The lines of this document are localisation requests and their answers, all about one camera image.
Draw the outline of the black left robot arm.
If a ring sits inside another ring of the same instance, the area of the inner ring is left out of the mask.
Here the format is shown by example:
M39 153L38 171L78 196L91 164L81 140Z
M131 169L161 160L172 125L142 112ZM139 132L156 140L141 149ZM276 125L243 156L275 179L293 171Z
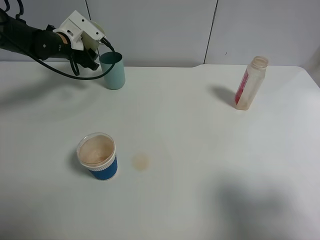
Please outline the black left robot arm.
M78 65L95 71L99 65L95 62L98 55L91 48L72 48L69 33L54 32L55 27L48 25L46 29L38 29L26 24L20 16L24 14L22 1L18 1L19 13L15 18L7 12L11 6L8 0L5 9L0 10L0 48L14 53L44 61L48 58L69 60L71 69L76 76L80 75Z

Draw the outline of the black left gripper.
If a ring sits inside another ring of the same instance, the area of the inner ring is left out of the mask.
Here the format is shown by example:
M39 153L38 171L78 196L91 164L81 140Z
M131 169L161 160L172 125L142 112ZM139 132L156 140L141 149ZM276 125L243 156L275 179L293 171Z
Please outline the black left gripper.
M48 24L46 30L36 30L32 33L32 53L40 60L48 58L73 59L83 68L97 70L98 54L91 48L75 50L71 47L70 39L64 34L54 32L55 27Z

